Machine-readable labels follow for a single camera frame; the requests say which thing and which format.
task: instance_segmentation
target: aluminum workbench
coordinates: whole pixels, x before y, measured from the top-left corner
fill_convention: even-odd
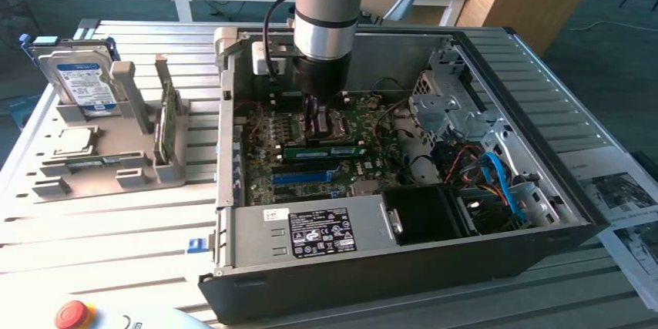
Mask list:
[[[213,33],[222,24],[104,21],[78,37],[111,35],[122,59],[136,64],[146,101],[160,97],[154,54],[168,54],[173,81],[191,100],[187,183],[181,188],[15,206],[11,179],[30,171],[39,139],[56,119],[48,86],[0,172],[0,290],[42,282],[43,289],[82,300],[162,304],[222,327],[195,283],[195,264],[209,254],[186,255],[187,241],[215,224],[218,68]],[[517,36],[473,29],[471,40],[516,95],[553,148],[561,152],[614,145],[580,103],[562,90]],[[465,328],[658,327],[597,240],[545,259],[520,277],[410,297],[359,304],[241,327]]]

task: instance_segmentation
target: hard drive label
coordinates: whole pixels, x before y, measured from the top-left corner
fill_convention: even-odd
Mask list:
[[[297,258],[357,250],[347,208],[291,213],[289,223],[293,255]]]
[[[115,95],[102,81],[103,70],[98,63],[62,64],[58,65],[58,72],[82,108],[102,115],[116,107]]]

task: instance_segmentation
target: warning label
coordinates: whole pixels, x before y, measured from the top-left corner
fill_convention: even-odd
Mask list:
[[[289,222],[297,258],[357,250],[347,208],[291,213]]]

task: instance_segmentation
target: gray floor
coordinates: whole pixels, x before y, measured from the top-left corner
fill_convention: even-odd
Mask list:
[[[658,29],[656,0],[584,0],[544,60],[622,145],[658,162]]]
[[[584,0],[544,59],[622,144],[658,161],[658,32],[616,25],[569,31],[602,20],[658,28],[658,11],[650,12],[654,1],[629,0],[618,8],[621,0]],[[225,22],[231,16],[239,22],[261,22],[267,9],[266,3],[247,3],[242,11],[242,2],[213,5],[225,15],[211,15],[209,4],[195,2],[197,21]],[[48,35],[71,36],[82,18],[177,21],[170,1],[30,0],[30,7]],[[286,12],[283,7],[277,21],[283,21]],[[34,29],[26,20],[10,26],[14,33]],[[20,134],[7,117],[4,99],[39,93],[44,86],[23,53],[0,43],[0,164]]]

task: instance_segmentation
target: emergency stop button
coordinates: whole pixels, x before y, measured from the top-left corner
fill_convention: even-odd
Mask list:
[[[59,329],[75,329],[84,324],[88,316],[90,308],[79,300],[72,300],[58,311],[55,326]]]

